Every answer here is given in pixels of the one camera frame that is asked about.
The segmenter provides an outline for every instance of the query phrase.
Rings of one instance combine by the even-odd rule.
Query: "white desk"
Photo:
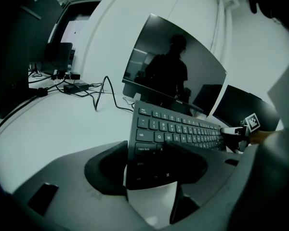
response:
[[[50,80],[42,82],[34,87],[52,84]],[[118,106],[130,108],[121,96],[116,95],[116,101]],[[129,140],[131,120],[132,113],[116,108],[111,94],[101,96],[96,112],[89,96],[50,92],[11,117],[3,131],[0,129],[0,184],[13,193],[58,157]]]

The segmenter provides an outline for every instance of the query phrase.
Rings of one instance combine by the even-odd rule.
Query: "keyboard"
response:
[[[163,158],[166,141],[203,150],[226,150],[220,126],[136,101],[128,152],[128,189],[144,189],[175,181],[171,166]]]

